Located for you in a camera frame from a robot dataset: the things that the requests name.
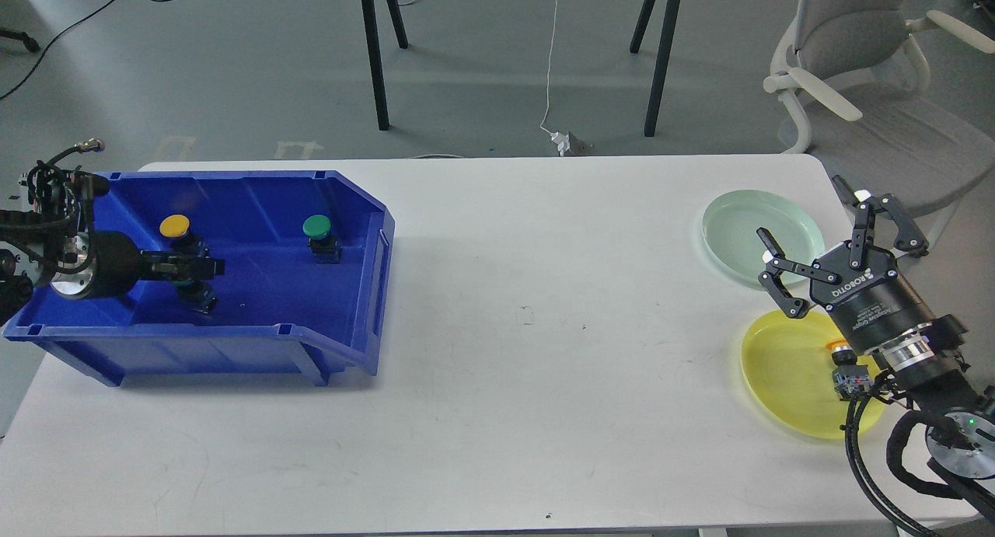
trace small orange object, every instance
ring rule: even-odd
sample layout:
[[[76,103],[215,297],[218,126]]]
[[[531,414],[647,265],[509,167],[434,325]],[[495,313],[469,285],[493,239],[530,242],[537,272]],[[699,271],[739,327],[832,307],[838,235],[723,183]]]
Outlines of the small orange object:
[[[183,214],[171,214],[159,223],[159,233],[168,239],[184,237],[190,231],[190,219]]]
[[[846,339],[832,339],[832,341],[826,343],[826,348],[829,350],[839,349],[840,347],[850,348],[850,343]]]

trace plate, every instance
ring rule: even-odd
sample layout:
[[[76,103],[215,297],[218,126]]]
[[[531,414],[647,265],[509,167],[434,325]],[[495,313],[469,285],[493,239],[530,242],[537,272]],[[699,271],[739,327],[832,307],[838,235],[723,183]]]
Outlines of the plate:
[[[847,402],[833,389],[832,352],[826,343],[842,339],[825,314],[810,312],[789,319],[776,310],[760,316],[746,330],[742,370],[754,398],[775,419],[814,438],[843,439],[840,424],[847,418]],[[881,373],[871,357],[863,356],[871,375]],[[872,400],[861,419],[861,432],[873,427],[884,403]]]
[[[825,249],[815,221],[792,201],[761,190],[722,194],[704,210],[701,235],[718,267],[744,284],[760,287],[757,276],[766,267],[766,247],[756,235],[760,226],[770,230],[789,260],[808,265]],[[796,274],[781,276],[786,286],[803,280]]]

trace chair armrest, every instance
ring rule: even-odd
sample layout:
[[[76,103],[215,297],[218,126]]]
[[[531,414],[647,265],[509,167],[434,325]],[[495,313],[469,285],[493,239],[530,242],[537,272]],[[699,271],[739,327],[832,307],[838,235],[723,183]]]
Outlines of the chair armrest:
[[[922,19],[910,20],[907,25],[913,33],[941,28],[977,51],[995,53],[995,40],[939,10],[931,10]]]
[[[916,86],[913,90],[916,94],[923,95],[930,88],[930,63],[927,62],[927,57],[923,55],[914,37],[907,37],[906,41],[902,42],[902,52],[909,58],[913,72],[916,73]]]
[[[801,88],[820,104],[826,106],[829,111],[845,120],[859,120],[864,116],[857,109],[857,106],[843,98],[843,95],[833,90],[832,86],[825,84],[819,77],[801,67],[789,67],[787,74],[771,75],[765,78],[763,88],[771,94],[778,90]]]
[[[777,49],[775,49],[774,56],[770,59],[770,74],[783,73],[791,67],[791,64],[788,62],[788,51],[789,49],[790,51],[794,51],[796,26],[797,21],[792,20],[791,24],[788,25],[788,30],[784,31],[784,35],[777,42]]]

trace power adapter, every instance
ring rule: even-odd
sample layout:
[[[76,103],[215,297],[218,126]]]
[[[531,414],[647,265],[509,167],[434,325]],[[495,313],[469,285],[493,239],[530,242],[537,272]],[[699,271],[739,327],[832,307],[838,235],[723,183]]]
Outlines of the power adapter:
[[[559,131],[550,135],[550,141],[552,144],[557,145],[557,152],[561,157],[582,157],[583,155],[590,154],[591,145],[585,143],[577,138],[576,134],[570,133],[562,134]]]

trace table leg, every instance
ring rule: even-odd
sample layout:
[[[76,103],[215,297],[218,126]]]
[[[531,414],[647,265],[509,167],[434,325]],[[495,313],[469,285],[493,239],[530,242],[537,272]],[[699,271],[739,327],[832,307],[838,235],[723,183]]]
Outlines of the table leg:
[[[401,7],[397,5],[397,0],[387,0],[387,9],[390,9],[390,19],[394,22],[394,33],[397,34],[397,45],[401,49],[408,48],[408,34],[404,31],[404,21],[401,20]]]
[[[363,6],[363,27],[366,30],[366,51],[370,57],[370,78],[373,79],[373,102],[381,131],[390,129],[387,117],[387,93],[383,85],[383,62],[380,60],[380,38],[376,32],[376,7],[373,0],[360,0]]]
[[[643,135],[657,134],[657,116],[660,115],[660,101],[664,97],[664,80],[667,78],[667,65],[671,60],[671,46],[674,44],[674,29],[678,23],[678,9],[681,0],[667,0],[664,12],[664,29],[660,33],[660,49],[657,51],[657,66],[653,70],[653,86],[650,88],[650,106],[646,109],[646,124]]]
[[[650,14],[653,14],[653,5],[657,0],[643,0],[643,9],[639,11],[639,20],[636,20],[636,31],[632,34],[632,42],[629,43],[629,53],[639,53],[639,47],[643,44],[643,34],[646,33],[646,24],[650,21]]]

